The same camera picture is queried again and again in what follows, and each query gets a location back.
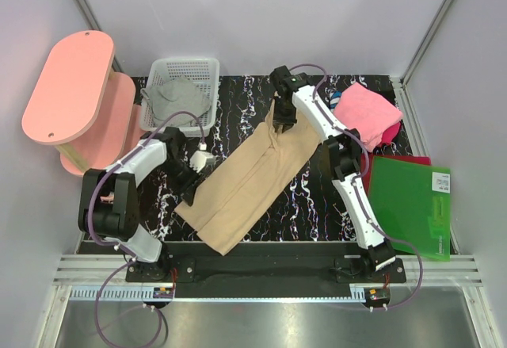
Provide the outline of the beige t shirt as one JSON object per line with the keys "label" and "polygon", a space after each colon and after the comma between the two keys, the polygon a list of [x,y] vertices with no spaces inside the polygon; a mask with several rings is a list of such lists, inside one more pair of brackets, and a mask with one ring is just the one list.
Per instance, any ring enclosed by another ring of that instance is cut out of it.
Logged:
{"label": "beige t shirt", "polygon": [[283,133],[273,126],[274,108],[195,193],[192,205],[175,212],[210,248],[226,255],[265,214],[321,143],[318,133],[296,112],[296,124]]}

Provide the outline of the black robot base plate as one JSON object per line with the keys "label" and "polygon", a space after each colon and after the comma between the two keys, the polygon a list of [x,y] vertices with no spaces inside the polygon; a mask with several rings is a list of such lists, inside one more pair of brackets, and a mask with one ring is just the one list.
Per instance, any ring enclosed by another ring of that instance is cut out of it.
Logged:
{"label": "black robot base plate", "polygon": [[162,263],[137,263],[131,283],[176,285],[177,300],[338,300],[350,285],[406,283],[402,259],[380,272],[346,242],[240,243],[221,255],[202,242],[165,243]]}

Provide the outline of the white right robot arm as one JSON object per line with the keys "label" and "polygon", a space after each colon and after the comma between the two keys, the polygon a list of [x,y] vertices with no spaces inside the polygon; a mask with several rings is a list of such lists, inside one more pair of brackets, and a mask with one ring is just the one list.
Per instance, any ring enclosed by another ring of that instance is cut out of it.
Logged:
{"label": "white right robot arm", "polygon": [[360,157],[366,153],[359,133],[348,130],[323,103],[316,88],[297,76],[271,77],[275,88],[273,125],[286,132],[305,116],[322,142],[322,158],[333,186],[345,204],[360,248],[360,272],[367,281],[385,276],[395,262],[395,251],[379,226],[364,190]]}

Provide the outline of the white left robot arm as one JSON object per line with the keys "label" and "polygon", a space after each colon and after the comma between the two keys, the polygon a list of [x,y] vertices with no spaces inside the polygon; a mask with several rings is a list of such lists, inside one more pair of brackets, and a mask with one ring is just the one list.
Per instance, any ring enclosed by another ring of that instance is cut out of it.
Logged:
{"label": "white left robot arm", "polygon": [[193,205],[205,167],[215,156],[200,143],[189,161],[181,159],[186,138],[178,128],[144,133],[122,159],[105,169],[89,169],[82,177],[78,227],[93,235],[97,244],[114,246],[143,263],[153,281],[163,281],[171,271],[162,242],[141,225],[138,187],[149,174],[162,168],[169,187],[186,205]]}

